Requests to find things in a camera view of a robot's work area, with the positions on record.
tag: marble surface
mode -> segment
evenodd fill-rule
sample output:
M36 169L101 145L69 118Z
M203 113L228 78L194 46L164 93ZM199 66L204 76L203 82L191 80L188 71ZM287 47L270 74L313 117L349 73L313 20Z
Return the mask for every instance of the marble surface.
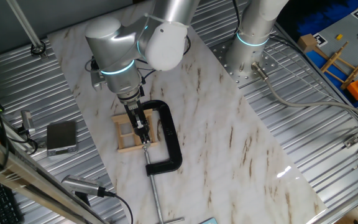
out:
M150 8L151 2L145 2L105 16L128 25ZM84 37L87 23L50 34L49 41L117 194L131 206L134 223L157 223L144 153L117 152L111 116L123 114L124 107L106 86L96 92L84 70L92 56ZM214 217L218 224L307 223L326 209L324 203L209 48L192 28L188 35L190 51L173 70L149 76L142 98L169 105L183 155L177 171L155 177L164 220L185 217L182 223L197 224ZM168 154L156 114L153 125L161 143L149 154L157 162Z

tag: metal work table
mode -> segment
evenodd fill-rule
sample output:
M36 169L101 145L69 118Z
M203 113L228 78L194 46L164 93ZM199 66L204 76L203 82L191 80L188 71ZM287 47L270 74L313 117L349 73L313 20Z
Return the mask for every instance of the metal work table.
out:
M192 21L193 28L211 50L221 47L215 45L227 40L234 32L236 20L234 11L229 11L229 2L202 1ZM240 9L245 5L245 1L242 1ZM205 21L206 18L214 16L216 18L213 22ZM75 120L80 145L76 154L51 159L46 157L45 151L40 150L33 159L58 180L62 180L67 174L99 178L106 188L112 190L114 187L53 50L48 40L44 42L49 56L46 60L31 56L30 46L0 55L0 102L6 107L5 117L18 127L21 120L20 110L31 110L37 127L34 138L38 142L45 140L46 125L49 123ZM272 40L267 46L267 51L275 59L309 84L321 91L325 89L325 92L332 93L338 99L343 98L331 88L324 75L313 72L311 65L306 64L294 50ZM274 50L269 49L276 49L284 54L274 53ZM328 100L281 67L277 66L276 72L270 78L278 93L287 100ZM330 210L339 208L346 200L357 195L358 145L347 149L343 142L358 132L358 122L347 111L328 106L289 108L277 103L275 98L270 96L263 81L258 79L242 86L241 89L251 107ZM21 195L16 194L16 199L25 216L25 223L71 223ZM122 207L116 199L93 197L90 202L92 208L103 218L126 223L126 220L122 219ZM352 204L337 211L331 221L356 205L358 196Z

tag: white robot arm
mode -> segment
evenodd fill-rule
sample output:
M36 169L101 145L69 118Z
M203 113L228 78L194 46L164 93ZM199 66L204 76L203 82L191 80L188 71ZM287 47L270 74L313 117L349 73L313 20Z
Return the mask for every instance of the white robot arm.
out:
M137 58L156 70L176 67L185 46L187 28L200 0L155 0L153 13L124 27L113 17L92 22L85 31L98 67L109 89L124 104L135 133L143 144L149 126L140 104L141 79ZM243 14L239 32L227 52L227 61L237 75L248 75L261 60L274 22L288 0L253 0Z
M200 0L155 0L153 13L124 27L101 17L85 36L109 89L116 93L143 144L150 142L149 125L140 98L141 79L134 64L144 58L156 70L176 67L185 48L187 28Z

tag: robot end effector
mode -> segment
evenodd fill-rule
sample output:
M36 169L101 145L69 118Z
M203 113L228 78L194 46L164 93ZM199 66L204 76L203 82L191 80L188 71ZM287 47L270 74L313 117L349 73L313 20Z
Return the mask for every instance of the robot end effector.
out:
M156 70L176 67L183 55L187 27L200 0L155 0L146 14L124 27L101 17L85 30L95 61L109 87L125 106L135 133L150 142L149 124L140 103L142 79L134 60L144 58Z

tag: mounting plate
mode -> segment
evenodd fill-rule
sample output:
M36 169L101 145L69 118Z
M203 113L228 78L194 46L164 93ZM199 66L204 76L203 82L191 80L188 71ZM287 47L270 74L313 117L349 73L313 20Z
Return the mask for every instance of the mounting plate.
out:
M260 79L260 76L254 72L251 76L245 76L239 71L239 69L231 68L226 61L226 52L231 46L233 40L223 42L221 44L211 47L212 53L222 64L224 69L228 72L231 78L237 83L237 87L241 88L244 85ZM262 54L262 61L260 62L260 67L266 72L266 74L271 74L277 70L278 64L268 55Z

